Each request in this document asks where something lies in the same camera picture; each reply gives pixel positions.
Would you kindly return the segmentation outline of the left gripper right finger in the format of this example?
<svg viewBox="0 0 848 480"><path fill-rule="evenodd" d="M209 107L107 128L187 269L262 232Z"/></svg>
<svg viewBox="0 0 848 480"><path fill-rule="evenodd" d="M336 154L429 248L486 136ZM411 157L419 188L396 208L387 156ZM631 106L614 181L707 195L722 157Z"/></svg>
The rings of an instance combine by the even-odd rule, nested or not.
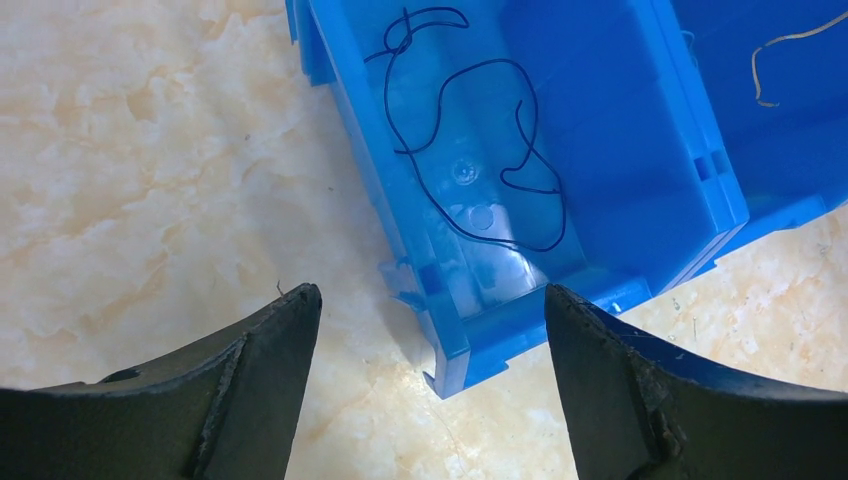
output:
<svg viewBox="0 0 848 480"><path fill-rule="evenodd" d="M843 479L847 396L748 373L560 285L548 345L582 479Z"/></svg>

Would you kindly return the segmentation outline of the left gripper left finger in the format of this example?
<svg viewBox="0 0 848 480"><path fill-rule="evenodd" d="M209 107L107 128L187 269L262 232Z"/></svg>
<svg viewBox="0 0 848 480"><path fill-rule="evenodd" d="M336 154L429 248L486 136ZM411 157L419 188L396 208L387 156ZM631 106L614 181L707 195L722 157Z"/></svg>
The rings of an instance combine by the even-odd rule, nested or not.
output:
<svg viewBox="0 0 848 480"><path fill-rule="evenodd" d="M319 330L305 283L103 380L1 392L5 479L281 479Z"/></svg>

